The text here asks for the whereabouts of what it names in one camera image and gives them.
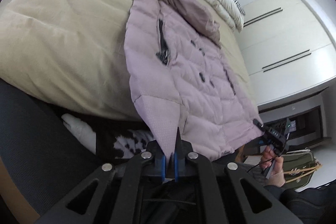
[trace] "white sock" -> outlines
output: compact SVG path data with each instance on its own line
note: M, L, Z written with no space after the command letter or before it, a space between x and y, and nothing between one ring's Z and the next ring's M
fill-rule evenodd
M62 115L64 126L71 132L76 139L93 154L96 154L96 133L92 128L81 119L70 114Z

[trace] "sweater sleeve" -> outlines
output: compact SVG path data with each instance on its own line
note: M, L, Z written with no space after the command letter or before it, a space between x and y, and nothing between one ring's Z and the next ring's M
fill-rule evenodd
M285 176L284 176L284 171L281 170L279 173L271 176L267 181L267 185L274 185L281 187L286 183Z

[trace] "white wardrobe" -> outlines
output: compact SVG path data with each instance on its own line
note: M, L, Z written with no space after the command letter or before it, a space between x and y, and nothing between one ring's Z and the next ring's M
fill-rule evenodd
M244 9L244 29L235 36L260 109L336 79L335 46L301 0L257 0Z

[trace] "wrinkled fabric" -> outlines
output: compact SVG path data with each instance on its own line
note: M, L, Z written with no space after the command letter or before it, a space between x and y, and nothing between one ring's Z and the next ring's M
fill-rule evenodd
M213 39L219 25L209 11L196 0L173 4L133 2L124 44L132 101L167 158L179 127L194 151L216 160L261 136L252 122L260 118Z

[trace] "beige bed sheet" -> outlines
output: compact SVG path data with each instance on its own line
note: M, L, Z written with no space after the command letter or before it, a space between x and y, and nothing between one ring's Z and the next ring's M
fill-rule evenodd
M112 119L137 120L123 50L133 0L2 0L0 78L48 103ZM221 43L254 102L247 70L226 23Z

